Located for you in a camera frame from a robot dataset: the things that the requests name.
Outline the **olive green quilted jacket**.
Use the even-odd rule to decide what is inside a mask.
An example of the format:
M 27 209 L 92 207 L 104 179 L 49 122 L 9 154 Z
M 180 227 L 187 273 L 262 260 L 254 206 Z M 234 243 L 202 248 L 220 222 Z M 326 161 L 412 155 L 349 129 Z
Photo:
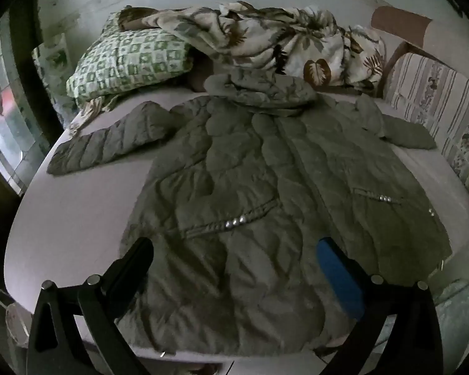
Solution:
M 170 109 L 139 105 L 57 147 L 62 176 L 141 149 L 155 156 L 120 249 L 155 257 L 118 318 L 133 346 L 223 356 L 295 353 L 345 322 L 318 265 L 324 237 L 369 274 L 411 285 L 451 255 L 448 234 L 394 147 L 431 150 L 419 124 L 236 69 Z

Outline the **striped floral sofa cushion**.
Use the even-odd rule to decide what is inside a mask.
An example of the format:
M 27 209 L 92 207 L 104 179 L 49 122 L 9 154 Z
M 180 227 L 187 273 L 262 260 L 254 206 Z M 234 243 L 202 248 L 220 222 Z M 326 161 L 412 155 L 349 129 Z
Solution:
M 389 73 L 385 100 L 407 121 L 423 125 L 469 191 L 469 79 L 415 53 Z

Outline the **green white patterned pillow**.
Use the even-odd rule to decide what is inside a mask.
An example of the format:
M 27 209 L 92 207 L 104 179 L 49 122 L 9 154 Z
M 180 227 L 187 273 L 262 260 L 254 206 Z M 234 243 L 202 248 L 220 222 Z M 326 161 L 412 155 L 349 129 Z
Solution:
M 114 12 L 68 78 L 68 96 L 87 102 L 162 83 L 191 70 L 189 50 L 188 43 L 160 28 L 120 31 Z

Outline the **leaf-print beige blanket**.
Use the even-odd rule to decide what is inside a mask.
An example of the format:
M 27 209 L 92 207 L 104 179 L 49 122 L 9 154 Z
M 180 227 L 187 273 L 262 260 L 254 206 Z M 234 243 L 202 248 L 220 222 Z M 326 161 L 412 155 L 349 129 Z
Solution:
M 230 2 L 218 8 L 127 6 L 121 31 L 161 29 L 223 66 L 271 69 L 313 88 L 345 86 L 373 93 L 384 73 L 386 45 L 372 29 L 342 27 L 330 11 L 255 8 Z

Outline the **brown wooden headboard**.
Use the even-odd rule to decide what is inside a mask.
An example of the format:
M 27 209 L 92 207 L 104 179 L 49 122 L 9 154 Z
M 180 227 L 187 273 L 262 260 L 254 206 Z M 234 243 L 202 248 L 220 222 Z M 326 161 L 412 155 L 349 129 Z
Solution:
M 432 19 L 392 6 L 374 10 L 371 27 L 386 45 L 386 63 L 376 96 L 383 98 L 386 83 L 396 62 L 406 53 L 432 58 L 423 50 L 424 36 Z

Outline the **window with frame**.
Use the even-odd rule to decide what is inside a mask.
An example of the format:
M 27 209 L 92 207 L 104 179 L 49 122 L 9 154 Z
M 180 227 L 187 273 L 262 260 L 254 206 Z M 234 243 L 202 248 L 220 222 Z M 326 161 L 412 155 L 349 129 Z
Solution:
M 5 13 L 0 18 L 0 174 L 19 196 L 27 191 L 50 149 L 19 79 L 10 17 Z

